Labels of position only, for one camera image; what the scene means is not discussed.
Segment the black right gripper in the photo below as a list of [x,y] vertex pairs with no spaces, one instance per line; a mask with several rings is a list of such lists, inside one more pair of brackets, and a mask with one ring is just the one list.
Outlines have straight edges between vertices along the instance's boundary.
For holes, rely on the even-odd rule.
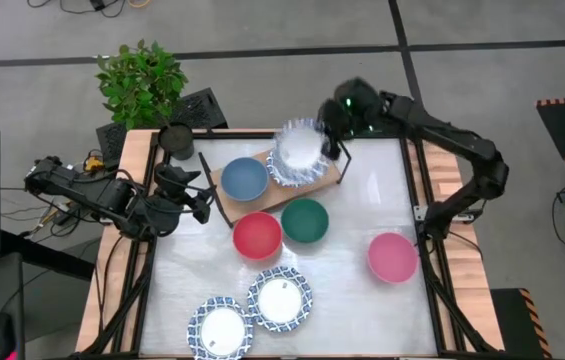
[[[348,120],[347,132],[352,136],[382,131],[384,100],[366,80],[361,77],[346,80],[336,87],[334,99],[324,101],[318,110],[326,134],[341,133],[342,108]],[[325,156],[338,160],[341,152],[338,138],[328,135]]]

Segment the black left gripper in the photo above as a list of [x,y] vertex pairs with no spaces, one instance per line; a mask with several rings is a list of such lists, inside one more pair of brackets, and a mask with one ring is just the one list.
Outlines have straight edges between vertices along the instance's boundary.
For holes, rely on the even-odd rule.
[[186,171],[166,163],[158,164],[154,170],[157,191],[178,205],[187,205],[191,209],[196,206],[196,220],[200,224],[206,224],[210,217],[210,205],[204,199],[212,197],[212,188],[196,188],[196,197],[191,197],[186,192],[190,189],[189,183],[200,175],[200,171]]

